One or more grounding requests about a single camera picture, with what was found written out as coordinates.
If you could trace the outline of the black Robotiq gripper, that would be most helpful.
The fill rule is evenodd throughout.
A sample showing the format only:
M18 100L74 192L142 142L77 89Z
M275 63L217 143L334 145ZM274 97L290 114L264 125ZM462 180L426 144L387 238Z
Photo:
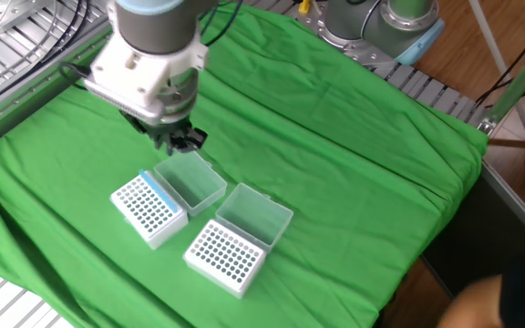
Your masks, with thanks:
M191 152L201 149L208 137L205 131L192 128L189 116L176 122L159 123L158 125L150 125L127 113L123 113L123 118L138 133L148 136L156 149L165 147L168 155L173 152L171 144L183 144L180 152Z

